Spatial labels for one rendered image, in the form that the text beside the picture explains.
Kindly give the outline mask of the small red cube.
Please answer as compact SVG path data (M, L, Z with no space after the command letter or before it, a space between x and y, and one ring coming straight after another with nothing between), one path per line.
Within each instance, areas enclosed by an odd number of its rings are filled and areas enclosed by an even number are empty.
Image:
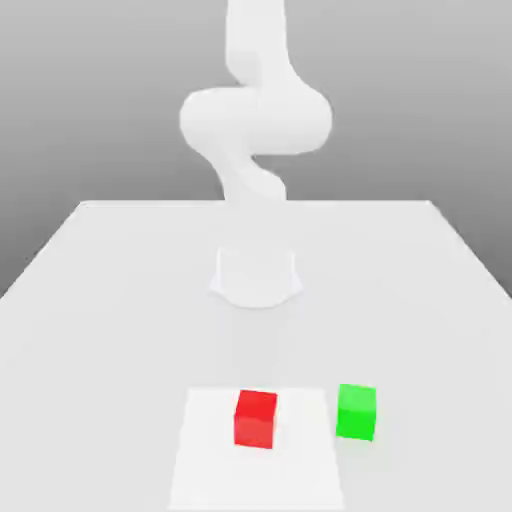
M234 444L272 449L278 395L242 389L234 412Z

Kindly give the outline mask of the small green cube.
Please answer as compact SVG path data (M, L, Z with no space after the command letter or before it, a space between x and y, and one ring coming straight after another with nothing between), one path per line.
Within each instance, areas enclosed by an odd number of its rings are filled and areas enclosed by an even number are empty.
M376 389L341 384L338 391L336 436L372 441L377 416Z

